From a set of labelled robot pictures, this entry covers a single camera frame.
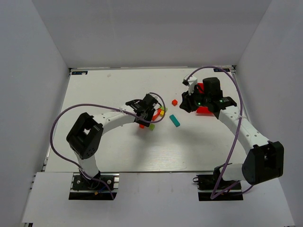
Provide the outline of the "red arch wood block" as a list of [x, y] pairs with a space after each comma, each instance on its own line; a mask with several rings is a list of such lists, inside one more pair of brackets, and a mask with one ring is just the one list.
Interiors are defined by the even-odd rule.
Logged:
[[158, 118], [158, 116], [160, 115], [161, 111], [162, 111], [161, 109], [158, 109], [156, 111], [156, 113], [152, 117], [152, 121], [155, 121]]

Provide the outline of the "red plastic bin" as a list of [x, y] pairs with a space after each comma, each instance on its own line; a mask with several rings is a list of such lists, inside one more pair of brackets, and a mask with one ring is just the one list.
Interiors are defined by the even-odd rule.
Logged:
[[[203, 94], [204, 93], [204, 85], [203, 83], [198, 83], [197, 88], [199, 90], [199, 93]], [[207, 107], [198, 107], [196, 110], [196, 114], [198, 115], [205, 115], [205, 116], [212, 116], [213, 114], [208, 110]]]

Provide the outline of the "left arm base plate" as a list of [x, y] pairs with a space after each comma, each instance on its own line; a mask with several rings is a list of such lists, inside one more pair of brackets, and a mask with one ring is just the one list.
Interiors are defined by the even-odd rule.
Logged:
[[112, 201], [118, 192], [119, 174], [101, 174], [101, 182], [86, 179], [80, 173], [74, 173], [71, 181], [69, 200]]

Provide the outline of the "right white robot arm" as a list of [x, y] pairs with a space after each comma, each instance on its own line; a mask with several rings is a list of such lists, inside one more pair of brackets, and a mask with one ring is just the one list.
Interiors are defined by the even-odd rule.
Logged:
[[240, 108], [229, 96], [224, 97], [220, 81], [216, 77], [203, 80], [199, 86], [197, 78], [184, 79], [188, 91], [182, 94], [180, 108], [194, 112], [199, 107], [206, 107], [235, 136], [245, 150], [243, 163], [229, 164], [214, 171], [224, 181], [246, 181], [250, 185], [266, 182], [283, 175], [284, 147], [279, 142], [271, 142], [240, 114]]

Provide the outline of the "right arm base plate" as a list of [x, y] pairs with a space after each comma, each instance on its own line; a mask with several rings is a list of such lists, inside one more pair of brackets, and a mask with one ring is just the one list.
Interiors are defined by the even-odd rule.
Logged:
[[231, 186], [235, 181], [223, 181], [219, 184], [215, 194], [218, 194], [216, 198], [211, 199], [211, 194], [216, 184], [214, 176], [211, 174], [199, 174], [193, 178], [193, 183], [197, 185], [198, 200], [199, 201], [242, 201], [242, 187], [240, 183], [237, 183], [234, 187], [222, 192], [223, 189]]

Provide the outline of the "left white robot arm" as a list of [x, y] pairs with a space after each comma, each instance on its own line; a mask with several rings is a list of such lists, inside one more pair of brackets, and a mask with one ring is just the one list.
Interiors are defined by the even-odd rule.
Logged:
[[149, 126], [157, 103], [157, 99], [148, 95], [142, 100], [135, 99], [126, 102], [118, 111], [112, 110], [96, 116], [84, 112], [78, 117], [66, 140], [74, 151], [80, 165], [80, 172], [85, 173], [85, 178], [100, 178], [95, 153], [101, 137], [129, 123]]

